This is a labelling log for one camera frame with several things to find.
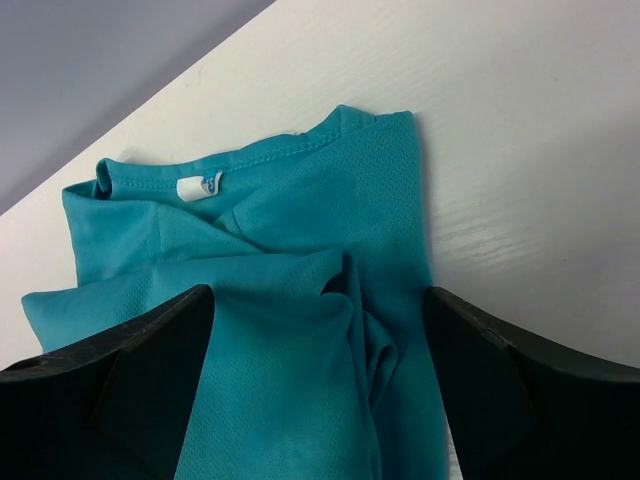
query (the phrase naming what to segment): white table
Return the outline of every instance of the white table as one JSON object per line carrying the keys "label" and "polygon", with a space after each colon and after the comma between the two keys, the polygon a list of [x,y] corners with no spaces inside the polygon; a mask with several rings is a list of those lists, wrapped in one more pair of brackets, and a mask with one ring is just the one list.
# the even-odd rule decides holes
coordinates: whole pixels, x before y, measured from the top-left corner
{"label": "white table", "polygon": [[279,0],[0,217],[0,368],[39,353],[22,295],[75,285],[64,186],[338,103],[417,114],[439,285],[640,366],[639,22],[635,0]]}

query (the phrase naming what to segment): white tag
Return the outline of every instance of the white tag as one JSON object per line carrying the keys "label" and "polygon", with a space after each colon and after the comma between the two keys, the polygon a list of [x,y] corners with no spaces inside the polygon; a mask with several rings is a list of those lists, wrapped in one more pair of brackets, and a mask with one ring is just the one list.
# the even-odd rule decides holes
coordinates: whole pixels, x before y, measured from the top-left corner
{"label": "white tag", "polygon": [[218,194],[220,177],[222,177],[222,172],[216,173],[214,177],[179,178],[176,182],[176,192],[185,202],[214,197]]}

